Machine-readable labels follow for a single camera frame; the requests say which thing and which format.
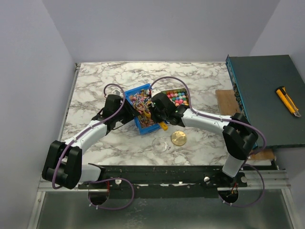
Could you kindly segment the wooden board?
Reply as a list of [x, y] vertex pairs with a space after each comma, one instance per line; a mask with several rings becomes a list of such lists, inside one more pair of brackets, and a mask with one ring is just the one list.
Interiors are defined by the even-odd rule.
[[[219, 112], [221, 115], [234, 115], [240, 113], [238, 103], [235, 99], [233, 90], [216, 90], [215, 91]], [[262, 161], [275, 159], [274, 153], [271, 149], [264, 150], [256, 155], [250, 156], [250, 161]]]

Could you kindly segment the gold round lid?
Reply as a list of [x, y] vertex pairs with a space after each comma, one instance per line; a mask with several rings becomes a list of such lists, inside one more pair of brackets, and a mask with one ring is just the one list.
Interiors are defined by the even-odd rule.
[[171, 142], [176, 146], [183, 146], [187, 142], [187, 136], [183, 131], [175, 131], [171, 135]]

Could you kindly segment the clear plastic round container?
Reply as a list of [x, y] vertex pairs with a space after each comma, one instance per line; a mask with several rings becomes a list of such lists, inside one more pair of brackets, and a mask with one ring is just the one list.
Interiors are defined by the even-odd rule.
[[155, 153], [164, 153], [170, 149], [169, 143], [165, 137], [157, 137], [152, 141], [152, 149]]

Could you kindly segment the yellow utility knife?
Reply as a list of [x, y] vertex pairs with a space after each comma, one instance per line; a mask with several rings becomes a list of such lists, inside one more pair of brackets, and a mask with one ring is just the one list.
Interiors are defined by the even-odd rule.
[[284, 86], [280, 86], [276, 88], [275, 93], [278, 95], [278, 97], [281, 99], [285, 107], [292, 115], [294, 115], [295, 117], [301, 117], [301, 114], [299, 113], [299, 109], [295, 106], [294, 102], [286, 92]]

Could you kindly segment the dark green box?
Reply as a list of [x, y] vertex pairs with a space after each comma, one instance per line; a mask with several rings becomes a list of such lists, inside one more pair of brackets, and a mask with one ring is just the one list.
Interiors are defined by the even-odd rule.
[[[266, 138], [267, 148], [304, 147], [305, 83], [289, 55], [227, 56], [226, 66], [242, 114]], [[276, 94], [284, 87], [296, 117]]]

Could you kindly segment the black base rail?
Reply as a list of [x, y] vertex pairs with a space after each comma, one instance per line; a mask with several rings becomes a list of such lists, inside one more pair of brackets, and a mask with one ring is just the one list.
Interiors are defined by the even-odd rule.
[[219, 190], [247, 187], [243, 172], [231, 178], [221, 166], [105, 166], [102, 178], [112, 181], [82, 182], [78, 189], [96, 198], [217, 198]]

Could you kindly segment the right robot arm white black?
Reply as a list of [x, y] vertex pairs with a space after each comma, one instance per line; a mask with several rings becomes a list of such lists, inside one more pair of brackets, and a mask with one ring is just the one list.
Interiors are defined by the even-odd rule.
[[192, 110], [190, 105], [176, 106], [165, 93], [157, 89], [151, 90], [151, 100], [149, 110], [154, 122], [166, 121], [171, 125], [194, 127], [223, 136], [229, 156], [219, 175], [219, 181], [225, 187], [236, 182], [238, 171], [258, 139], [257, 132], [242, 114], [221, 116], [200, 113]]

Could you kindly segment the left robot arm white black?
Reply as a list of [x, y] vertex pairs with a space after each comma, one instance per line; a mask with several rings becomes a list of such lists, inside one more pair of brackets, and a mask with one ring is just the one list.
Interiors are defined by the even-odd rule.
[[51, 143], [42, 170], [42, 178], [52, 183], [54, 189], [73, 189], [80, 182], [89, 182], [94, 188], [102, 188], [105, 168], [92, 163], [84, 164], [83, 154], [97, 141], [115, 129], [119, 122], [129, 123], [140, 113], [125, 98], [111, 94], [89, 124], [75, 136]]

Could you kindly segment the metal tin of star candies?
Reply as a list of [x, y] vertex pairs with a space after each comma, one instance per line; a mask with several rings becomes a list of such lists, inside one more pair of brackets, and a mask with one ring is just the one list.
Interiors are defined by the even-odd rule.
[[189, 106], [189, 96], [185, 88], [177, 88], [162, 91], [171, 102], [178, 107], [179, 105]]

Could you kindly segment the blue plastic candy bin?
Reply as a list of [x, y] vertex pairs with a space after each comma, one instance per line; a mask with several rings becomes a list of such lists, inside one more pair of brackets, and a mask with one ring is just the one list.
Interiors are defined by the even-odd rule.
[[139, 115], [136, 115], [134, 118], [134, 122], [141, 135], [160, 129], [159, 124], [156, 124], [147, 116], [150, 114], [148, 109], [148, 105], [151, 103], [151, 98], [148, 91], [150, 86], [151, 85], [148, 83], [125, 92], [128, 102], [137, 112], [139, 112]]

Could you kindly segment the yellow plastic scoop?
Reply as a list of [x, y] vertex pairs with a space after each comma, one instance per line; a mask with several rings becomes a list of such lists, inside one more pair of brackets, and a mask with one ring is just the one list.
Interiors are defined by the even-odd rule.
[[144, 125], [145, 127], [158, 125], [161, 129], [166, 131], [168, 129], [168, 126], [164, 121], [157, 122], [157, 121], [153, 120], [153, 118], [151, 116], [151, 112], [149, 110], [151, 103], [152, 103], [151, 101], [143, 102], [143, 103], [141, 103], [141, 105], [138, 108], [139, 112], [141, 113], [141, 116], [143, 116], [142, 121], [141, 121], [142, 125]]

